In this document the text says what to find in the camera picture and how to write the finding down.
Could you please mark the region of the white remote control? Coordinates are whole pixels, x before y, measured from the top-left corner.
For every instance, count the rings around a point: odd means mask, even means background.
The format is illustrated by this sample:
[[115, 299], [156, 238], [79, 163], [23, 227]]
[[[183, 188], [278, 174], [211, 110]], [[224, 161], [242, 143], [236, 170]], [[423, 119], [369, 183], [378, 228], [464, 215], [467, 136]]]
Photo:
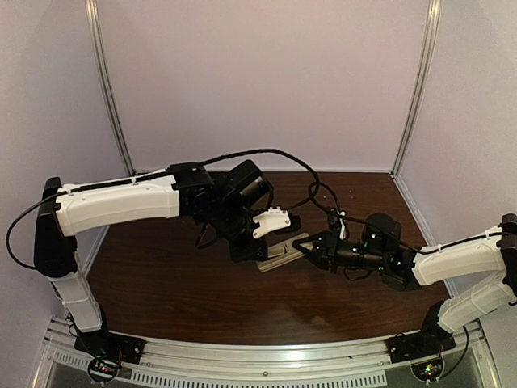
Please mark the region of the white remote control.
[[[289, 239], [284, 240], [284, 241], [292, 242], [295, 237], [289, 238]], [[257, 262], [256, 266], [257, 266], [257, 268], [258, 268], [258, 270], [260, 272], [269, 272], [269, 271], [274, 270], [276, 268], [282, 267], [282, 266], [284, 266], [286, 264], [290, 264], [290, 263], [292, 263], [292, 262], [294, 262], [294, 261], [296, 261], [298, 259], [301, 259], [304, 256], [305, 256], [305, 254], [303, 252], [296, 250], [296, 252], [292, 253], [291, 255], [284, 255], [284, 256], [280, 256], [280, 257], [274, 258], [274, 259], [269, 259], [267, 257], [266, 261]]]

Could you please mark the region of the grey remote battery cover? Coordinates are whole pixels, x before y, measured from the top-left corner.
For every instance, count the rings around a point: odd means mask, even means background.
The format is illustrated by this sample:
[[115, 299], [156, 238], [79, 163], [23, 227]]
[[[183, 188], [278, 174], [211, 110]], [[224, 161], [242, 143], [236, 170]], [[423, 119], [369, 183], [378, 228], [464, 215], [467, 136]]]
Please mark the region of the grey remote battery cover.
[[269, 259], [274, 259], [284, 255], [291, 255], [294, 252], [296, 252], [296, 250], [292, 247], [292, 242], [284, 241], [268, 247], [267, 257]]

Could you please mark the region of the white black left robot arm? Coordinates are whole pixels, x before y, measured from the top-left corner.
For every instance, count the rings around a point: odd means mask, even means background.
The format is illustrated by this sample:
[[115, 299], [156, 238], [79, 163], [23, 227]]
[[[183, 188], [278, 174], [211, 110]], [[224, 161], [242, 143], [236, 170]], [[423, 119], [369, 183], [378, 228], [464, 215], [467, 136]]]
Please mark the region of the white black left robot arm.
[[52, 178], [45, 184], [36, 219], [34, 265], [58, 292], [78, 338], [99, 359], [107, 359], [116, 352], [116, 341], [80, 269], [76, 235], [127, 221], [192, 217], [229, 242], [233, 260], [264, 260], [264, 236], [291, 224], [281, 209], [252, 209], [271, 192], [271, 185], [250, 160], [222, 174], [187, 162], [84, 186]]

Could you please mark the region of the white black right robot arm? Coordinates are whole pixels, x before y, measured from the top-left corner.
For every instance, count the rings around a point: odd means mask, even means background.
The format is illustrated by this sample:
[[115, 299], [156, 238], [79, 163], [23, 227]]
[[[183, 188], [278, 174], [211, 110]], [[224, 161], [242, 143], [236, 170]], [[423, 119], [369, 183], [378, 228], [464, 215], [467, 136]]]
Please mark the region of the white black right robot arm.
[[410, 248], [401, 242], [401, 224], [385, 213], [364, 220], [358, 242], [344, 232], [347, 217], [331, 213], [327, 231], [297, 239], [293, 247], [317, 268], [378, 272], [382, 281], [399, 291], [413, 291], [442, 280], [486, 272], [485, 279], [461, 295], [433, 305], [427, 313], [414, 350], [432, 356], [445, 339], [465, 324], [516, 303], [516, 216], [508, 213], [496, 226], [455, 242]]

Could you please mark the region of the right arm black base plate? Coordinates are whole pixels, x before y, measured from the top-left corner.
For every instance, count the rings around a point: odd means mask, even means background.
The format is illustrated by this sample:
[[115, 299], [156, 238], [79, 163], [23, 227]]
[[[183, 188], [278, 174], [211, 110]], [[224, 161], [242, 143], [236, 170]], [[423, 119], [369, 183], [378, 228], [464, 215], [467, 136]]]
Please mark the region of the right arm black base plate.
[[456, 341], [449, 334], [440, 337], [434, 333], [418, 331], [389, 337], [385, 344], [389, 358], [395, 364], [427, 356], [438, 356], [443, 351], [453, 349], [456, 346]]

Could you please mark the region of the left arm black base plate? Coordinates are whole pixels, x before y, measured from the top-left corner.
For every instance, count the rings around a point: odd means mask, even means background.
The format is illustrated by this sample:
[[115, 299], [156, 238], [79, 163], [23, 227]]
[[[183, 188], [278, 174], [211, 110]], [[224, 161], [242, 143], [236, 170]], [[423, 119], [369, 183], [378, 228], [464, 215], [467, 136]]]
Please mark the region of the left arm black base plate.
[[138, 365], [145, 347], [142, 338], [92, 331], [78, 334], [74, 348], [97, 359]]

